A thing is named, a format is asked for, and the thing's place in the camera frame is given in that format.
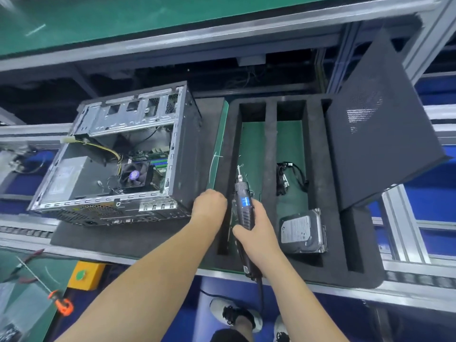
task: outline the person's left hand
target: person's left hand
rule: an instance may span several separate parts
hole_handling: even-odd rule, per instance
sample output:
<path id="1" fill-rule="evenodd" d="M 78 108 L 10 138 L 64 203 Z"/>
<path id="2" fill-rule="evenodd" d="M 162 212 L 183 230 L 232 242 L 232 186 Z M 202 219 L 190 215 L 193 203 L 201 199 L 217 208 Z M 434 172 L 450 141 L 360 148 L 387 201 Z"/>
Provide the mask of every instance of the person's left hand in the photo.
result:
<path id="1" fill-rule="evenodd" d="M 202 192 L 191 211 L 191 221 L 208 224 L 219 230 L 227 210 L 227 199 L 216 190 L 208 189 Z"/>

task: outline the yellow box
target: yellow box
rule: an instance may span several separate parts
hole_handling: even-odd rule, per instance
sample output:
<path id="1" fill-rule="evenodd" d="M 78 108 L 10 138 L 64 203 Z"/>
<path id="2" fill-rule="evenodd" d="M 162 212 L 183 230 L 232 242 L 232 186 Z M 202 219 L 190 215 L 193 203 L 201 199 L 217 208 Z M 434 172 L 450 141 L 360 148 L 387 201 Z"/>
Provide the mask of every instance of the yellow box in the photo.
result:
<path id="1" fill-rule="evenodd" d="M 78 261 L 73 270 L 68 288 L 94 290 L 98 287 L 106 264 Z"/>

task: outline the foot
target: foot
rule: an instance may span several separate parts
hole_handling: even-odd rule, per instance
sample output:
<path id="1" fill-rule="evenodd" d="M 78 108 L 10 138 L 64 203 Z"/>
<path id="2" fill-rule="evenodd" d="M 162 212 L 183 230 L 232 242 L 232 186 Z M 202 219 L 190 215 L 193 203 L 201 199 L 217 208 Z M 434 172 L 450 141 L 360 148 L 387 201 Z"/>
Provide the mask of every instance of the foot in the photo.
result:
<path id="1" fill-rule="evenodd" d="M 288 337 L 288 331 L 286 330 L 286 326 L 284 324 L 284 321 L 282 320 L 282 316 L 278 316 L 275 320 L 274 342 L 290 342 L 290 338 Z"/>
<path id="2" fill-rule="evenodd" d="M 234 326 L 237 317 L 244 316 L 252 323 L 252 330 L 257 333 L 263 327 L 263 319 L 259 315 L 259 312 L 255 310 L 246 310 L 245 308 L 239 308 L 232 301 L 224 299 L 213 299 L 209 308 L 217 318 L 219 322 L 225 325 Z"/>

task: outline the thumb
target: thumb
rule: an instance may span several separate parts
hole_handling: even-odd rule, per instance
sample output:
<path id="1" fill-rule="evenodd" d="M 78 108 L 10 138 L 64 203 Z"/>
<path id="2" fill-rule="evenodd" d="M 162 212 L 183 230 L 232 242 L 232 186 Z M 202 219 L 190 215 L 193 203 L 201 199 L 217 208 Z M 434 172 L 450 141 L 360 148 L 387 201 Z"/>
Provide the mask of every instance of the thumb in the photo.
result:
<path id="1" fill-rule="evenodd" d="M 239 240 L 242 244 L 244 244 L 244 241 L 248 240 L 249 233 L 251 233 L 250 230 L 245 229 L 243 226 L 236 224 L 233 227 L 233 234 L 236 236 L 236 239 Z"/>

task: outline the cooling fan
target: cooling fan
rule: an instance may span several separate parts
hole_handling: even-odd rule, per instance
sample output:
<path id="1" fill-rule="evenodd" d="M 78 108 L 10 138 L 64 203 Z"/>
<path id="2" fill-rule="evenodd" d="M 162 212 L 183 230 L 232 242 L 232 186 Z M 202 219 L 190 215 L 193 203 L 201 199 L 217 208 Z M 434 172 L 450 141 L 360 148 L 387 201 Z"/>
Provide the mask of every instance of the cooling fan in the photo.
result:
<path id="1" fill-rule="evenodd" d="M 120 189 L 124 192 L 159 190 L 162 175 L 150 161 L 130 163 L 122 168 Z"/>

